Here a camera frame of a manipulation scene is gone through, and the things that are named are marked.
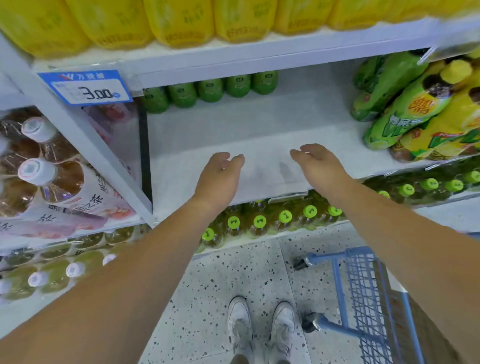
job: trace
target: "white sneaker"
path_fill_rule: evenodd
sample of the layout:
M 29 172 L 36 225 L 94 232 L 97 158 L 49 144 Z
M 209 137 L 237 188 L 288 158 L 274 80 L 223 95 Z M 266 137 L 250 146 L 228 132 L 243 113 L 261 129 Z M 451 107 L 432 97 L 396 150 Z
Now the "white sneaker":
M 273 314 L 272 333 L 265 352 L 265 363 L 288 361 L 295 335 L 295 310 L 286 301 L 280 302 Z
M 253 364 L 253 332 L 247 300 L 241 296 L 234 297 L 228 306 L 228 339 L 233 349 L 233 356 L 244 355 L 249 364 Z

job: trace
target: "speckled floor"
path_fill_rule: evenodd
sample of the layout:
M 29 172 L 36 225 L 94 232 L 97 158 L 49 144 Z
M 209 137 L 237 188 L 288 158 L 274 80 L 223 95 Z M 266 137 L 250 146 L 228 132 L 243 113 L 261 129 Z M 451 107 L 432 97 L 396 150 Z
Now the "speckled floor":
M 294 271 L 294 259 L 308 252 L 339 252 L 364 245 L 349 223 L 264 243 L 233 247 L 193 260 L 160 319 L 140 364 L 229 363 L 232 357 L 226 314 L 230 300 L 247 298 L 253 321 L 255 362 L 263 363 L 276 305 L 290 301 L 303 313 L 325 312 L 339 320 L 329 264 Z M 353 321 L 353 310 L 349 319 Z M 303 333 L 300 319 L 293 364 L 361 363 L 359 341 L 331 331 Z

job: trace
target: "price tag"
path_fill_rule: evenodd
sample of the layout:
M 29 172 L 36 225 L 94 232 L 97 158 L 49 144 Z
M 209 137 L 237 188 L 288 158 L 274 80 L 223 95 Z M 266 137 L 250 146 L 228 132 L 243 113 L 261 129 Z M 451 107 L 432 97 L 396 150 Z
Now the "price tag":
M 43 72 L 38 75 L 67 105 L 133 101 L 117 70 Z

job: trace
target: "hand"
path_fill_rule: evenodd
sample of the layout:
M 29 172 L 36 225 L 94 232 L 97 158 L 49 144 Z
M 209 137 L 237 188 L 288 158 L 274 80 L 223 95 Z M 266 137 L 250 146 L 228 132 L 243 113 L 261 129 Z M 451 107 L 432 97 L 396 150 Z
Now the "hand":
M 334 199 L 353 179 L 331 151 L 319 144 L 306 144 L 300 150 L 290 150 L 294 161 L 300 164 L 305 178 L 319 194 Z
M 213 219 L 232 202 L 239 185 L 240 171 L 245 157 L 240 154 L 230 158 L 230 153 L 215 153 L 198 179 L 192 199 L 199 201 Z

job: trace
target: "shopping cart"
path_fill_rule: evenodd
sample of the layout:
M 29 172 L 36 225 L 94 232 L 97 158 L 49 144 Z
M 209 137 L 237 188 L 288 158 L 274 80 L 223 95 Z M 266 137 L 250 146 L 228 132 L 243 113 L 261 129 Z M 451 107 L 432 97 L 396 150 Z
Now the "shopping cart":
M 294 268 L 300 270 L 327 260 L 332 263 L 341 324 L 331 322 L 322 313 L 309 313 L 302 322 L 306 333 L 329 329 L 357 337 L 362 359 L 367 364 L 461 362 L 436 325 L 369 247 L 325 255 L 308 254 Z M 350 327 L 347 317 L 338 264 L 344 260 L 356 328 Z

